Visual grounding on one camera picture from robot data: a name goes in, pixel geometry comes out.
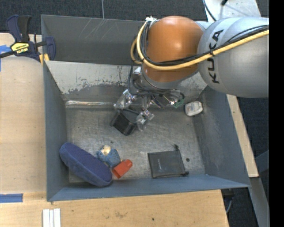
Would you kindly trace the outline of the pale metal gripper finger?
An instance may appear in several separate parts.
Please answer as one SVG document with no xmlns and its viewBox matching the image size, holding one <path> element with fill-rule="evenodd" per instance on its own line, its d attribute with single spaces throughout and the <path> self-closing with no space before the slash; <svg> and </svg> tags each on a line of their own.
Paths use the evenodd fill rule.
<svg viewBox="0 0 284 227">
<path fill-rule="evenodd" d="M 149 110 L 144 110 L 139 113 L 136 117 L 136 124 L 139 131 L 144 131 L 146 125 L 154 118 L 154 114 L 152 114 Z"/>
<path fill-rule="evenodd" d="M 121 96 L 119 97 L 118 101 L 113 105 L 115 109 L 126 109 L 134 102 L 134 95 L 132 95 L 128 89 L 126 89 Z"/>
</svg>

